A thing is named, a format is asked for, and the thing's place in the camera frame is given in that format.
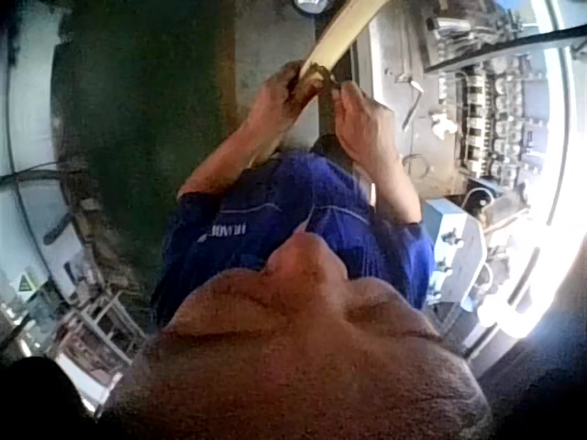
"blue work uniform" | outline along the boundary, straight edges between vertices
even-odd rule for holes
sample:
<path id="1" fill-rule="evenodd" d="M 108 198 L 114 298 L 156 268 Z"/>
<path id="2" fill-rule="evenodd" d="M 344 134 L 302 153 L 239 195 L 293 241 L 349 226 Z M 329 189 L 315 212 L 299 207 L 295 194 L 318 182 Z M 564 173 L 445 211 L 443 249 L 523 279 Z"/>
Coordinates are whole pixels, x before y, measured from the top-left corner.
<path id="1" fill-rule="evenodd" d="M 304 222 L 345 263 L 351 280 L 379 278 L 413 307 L 423 306 L 435 265 L 424 228 L 382 218 L 352 176 L 328 159 L 295 152 L 246 170 L 222 196 L 180 199 L 152 297 L 157 325 L 169 323 L 183 300 L 219 272 L 262 270 Z"/>

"person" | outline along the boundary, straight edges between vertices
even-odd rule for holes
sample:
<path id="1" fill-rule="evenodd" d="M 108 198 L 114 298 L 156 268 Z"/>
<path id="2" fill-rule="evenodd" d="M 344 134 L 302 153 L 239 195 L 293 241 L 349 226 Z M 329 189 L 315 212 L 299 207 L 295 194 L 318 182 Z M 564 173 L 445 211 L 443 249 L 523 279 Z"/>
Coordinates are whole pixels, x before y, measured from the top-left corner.
<path id="1" fill-rule="evenodd" d="M 178 194 L 161 332 L 100 419 L 129 438 L 478 435 L 487 404 L 418 312 L 434 268 L 394 115 L 348 82 L 337 136 L 378 189 L 308 152 L 266 161 L 319 83 L 286 65 Z"/>

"floor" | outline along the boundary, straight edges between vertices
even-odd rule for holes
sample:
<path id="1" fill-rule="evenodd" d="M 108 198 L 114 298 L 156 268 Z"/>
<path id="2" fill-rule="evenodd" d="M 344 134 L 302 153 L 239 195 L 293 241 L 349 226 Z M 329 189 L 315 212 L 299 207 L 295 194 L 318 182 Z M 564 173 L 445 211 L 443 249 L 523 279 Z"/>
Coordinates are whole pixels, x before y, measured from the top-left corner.
<path id="1" fill-rule="evenodd" d="M 84 3 L 63 26 L 62 112 L 149 292 L 179 186 L 267 77 L 314 47 L 315 24 L 290 0 Z M 313 104 L 287 142 L 310 148 L 317 137 Z"/>

